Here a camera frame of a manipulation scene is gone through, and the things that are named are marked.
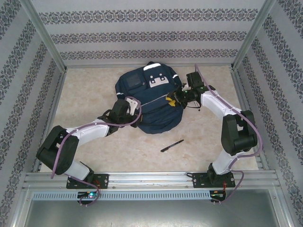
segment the backpack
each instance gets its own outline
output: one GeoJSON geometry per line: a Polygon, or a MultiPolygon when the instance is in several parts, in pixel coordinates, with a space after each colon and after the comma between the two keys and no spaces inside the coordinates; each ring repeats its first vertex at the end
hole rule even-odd
{"type": "Polygon", "coordinates": [[[156,134],[169,131],[180,123],[183,108],[169,105],[166,95],[181,85],[171,67],[150,62],[122,75],[115,88],[118,98],[132,96],[141,102],[142,118],[138,127],[145,133],[156,134]]]}

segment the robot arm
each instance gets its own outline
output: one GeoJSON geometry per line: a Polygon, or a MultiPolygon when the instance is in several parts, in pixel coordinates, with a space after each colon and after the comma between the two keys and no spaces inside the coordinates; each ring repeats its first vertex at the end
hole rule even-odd
{"type": "Polygon", "coordinates": [[[59,147],[62,146],[55,173],[67,174],[90,183],[94,172],[85,164],[74,160],[77,147],[91,140],[111,135],[120,125],[133,122],[137,118],[135,110],[138,105],[138,102],[130,98],[118,99],[112,110],[106,111],[89,124],[67,129],[60,125],[55,126],[38,150],[36,157],[53,170],[59,147]],[[73,131],[75,132],[62,144],[63,139],[73,131]]]}
{"type": "Polygon", "coordinates": [[[230,172],[230,165],[238,156],[243,155],[257,145],[255,131],[238,116],[232,109],[240,112],[250,122],[255,124],[251,111],[242,111],[224,100],[214,87],[212,92],[204,85],[198,72],[187,74],[187,84],[167,95],[167,100],[172,105],[181,105],[183,108],[192,101],[197,101],[201,106],[211,110],[222,121],[221,143],[223,150],[219,157],[210,164],[207,171],[208,178],[214,183],[220,176],[230,172]],[[223,100],[232,108],[228,108],[219,99],[223,100]]]}

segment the floral border pattern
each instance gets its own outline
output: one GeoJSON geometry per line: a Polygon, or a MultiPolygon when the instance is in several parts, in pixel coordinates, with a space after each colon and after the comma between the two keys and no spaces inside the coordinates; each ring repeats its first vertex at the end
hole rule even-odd
{"type": "Polygon", "coordinates": [[[8,30],[10,23],[16,17],[21,9],[21,4],[18,0],[7,0],[0,10],[0,40],[8,30]]]}
{"type": "Polygon", "coordinates": [[[280,6],[303,39],[303,7],[298,0],[279,0],[280,6]]]}
{"type": "Polygon", "coordinates": [[[3,66],[3,69],[0,74],[0,105],[2,104],[1,100],[4,99],[5,93],[7,93],[8,88],[12,79],[15,77],[15,73],[19,68],[21,60],[24,57],[24,54],[32,41],[32,38],[36,32],[36,29],[32,22],[28,20],[26,26],[24,27],[20,37],[17,40],[16,45],[11,52],[6,65],[3,66]]]}
{"type": "Polygon", "coordinates": [[[39,13],[45,25],[145,21],[253,21],[258,9],[130,9],[39,13]]]}
{"type": "Polygon", "coordinates": [[[0,137],[0,170],[2,169],[2,165],[5,162],[5,156],[7,155],[7,152],[10,148],[10,144],[12,143],[12,140],[15,136],[16,128],[19,125],[19,120],[22,117],[23,111],[27,104],[27,100],[34,86],[35,80],[37,78],[40,67],[44,61],[46,53],[47,47],[42,42],[39,45],[35,58],[33,59],[33,63],[29,68],[29,71],[21,87],[20,93],[15,101],[16,104],[13,106],[11,116],[9,116],[8,122],[6,123],[6,128],[4,128],[3,134],[0,137]]]}
{"type": "Polygon", "coordinates": [[[288,132],[289,137],[292,139],[292,144],[295,151],[297,152],[297,156],[301,160],[301,165],[303,165],[303,135],[301,134],[301,130],[298,129],[299,125],[296,122],[295,117],[293,117],[293,112],[288,105],[288,101],[283,94],[283,90],[280,87],[279,81],[275,76],[275,73],[269,63],[263,47],[260,44],[259,39],[256,38],[252,42],[251,47],[255,52],[259,66],[264,73],[271,94],[276,101],[276,105],[280,111],[282,121],[284,121],[286,131],[288,132]]]}
{"type": "Polygon", "coordinates": [[[233,58],[236,49],[178,49],[60,52],[63,60],[131,58],[233,58]]]}
{"type": "Polygon", "coordinates": [[[298,220],[301,225],[303,225],[303,201],[302,195],[300,195],[300,189],[296,185],[297,182],[294,179],[294,173],[291,170],[290,163],[284,152],[280,137],[275,128],[269,109],[267,107],[264,96],[262,95],[261,88],[258,84],[255,72],[251,66],[251,63],[247,56],[244,57],[242,65],[245,69],[247,77],[249,79],[253,95],[257,101],[260,114],[263,118],[264,126],[266,128],[269,140],[271,142],[273,151],[276,155],[277,163],[280,167],[283,179],[287,186],[288,193],[290,194],[290,199],[293,201],[293,207],[296,210],[296,215],[298,215],[298,220]]]}
{"type": "Polygon", "coordinates": [[[5,226],[8,214],[11,210],[11,205],[13,204],[13,199],[16,195],[18,184],[20,181],[21,172],[23,171],[24,165],[26,163],[27,154],[32,144],[32,139],[34,137],[40,119],[40,115],[43,110],[43,106],[54,76],[55,69],[56,63],[52,59],[47,70],[45,79],[43,81],[41,90],[39,92],[38,99],[36,100],[36,105],[33,109],[31,119],[28,123],[24,139],[22,140],[22,145],[20,146],[20,150],[18,151],[18,157],[16,158],[16,162],[13,165],[13,171],[11,177],[9,178],[9,184],[6,186],[7,190],[4,192],[4,199],[1,201],[0,226],[5,226]]]}
{"type": "Polygon", "coordinates": [[[246,32],[236,31],[162,31],[112,32],[51,35],[55,44],[164,41],[243,41],[246,32]]]}
{"type": "MultiPolygon", "coordinates": [[[[244,92],[244,95],[245,95],[247,104],[248,104],[250,110],[252,111],[252,108],[251,108],[251,106],[250,106],[250,101],[249,101],[248,96],[247,96],[247,94],[246,94],[245,87],[244,87],[244,84],[243,84],[243,81],[242,81],[242,78],[241,78],[241,76],[240,76],[240,72],[239,72],[238,69],[237,69],[237,73],[238,73],[239,80],[240,80],[241,85],[242,85],[242,88],[243,88],[243,92],[244,92]]],[[[263,149],[262,149],[261,152],[263,152],[263,154],[264,154],[264,156],[265,156],[265,160],[266,160],[267,166],[268,166],[268,168],[270,169],[270,163],[269,163],[269,161],[268,161],[268,158],[267,158],[267,155],[266,155],[266,153],[265,153],[264,147],[263,147],[263,149]]]]}
{"type": "Polygon", "coordinates": [[[270,15],[265,19],[263,28],[303,103],[303,70],[270,15]]]}

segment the reflective strip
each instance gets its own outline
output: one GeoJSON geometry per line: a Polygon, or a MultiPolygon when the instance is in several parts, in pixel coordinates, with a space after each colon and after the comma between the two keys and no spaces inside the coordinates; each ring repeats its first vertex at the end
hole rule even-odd
{"type": "Polygon", "coordinates": [[[147,65],[147,66],[145,66],[145,67],[143,68],[143,71],[149,70],[149,69],[152,69],[152,68],[155,68],[155,67],[158,67],[158,66],[161,66],[161,64],[159,64],[159,63],[154,63],[154,64],[152,64],[152,65],[147,65]]]}

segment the black pen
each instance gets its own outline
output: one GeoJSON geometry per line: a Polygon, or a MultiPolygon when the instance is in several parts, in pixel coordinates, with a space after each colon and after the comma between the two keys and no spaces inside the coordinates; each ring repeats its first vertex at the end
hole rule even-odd
{"type": "Polygon", "coordinates": [[[171,148],[171,147],[173,147],[173,146],[175,146],[175,145],[177,145],[177,144],[179,144],[179,143],[181,143],[181,142],[183,142],[183,141],[184,141],[184,140],[180,140],[180,141],[178,141],[177,143],[173,143],[172,145],[168,146],[167,148],[162,149],[161,152],[164,152],[164,151],[168,150],[169,148],[171,148]]]}

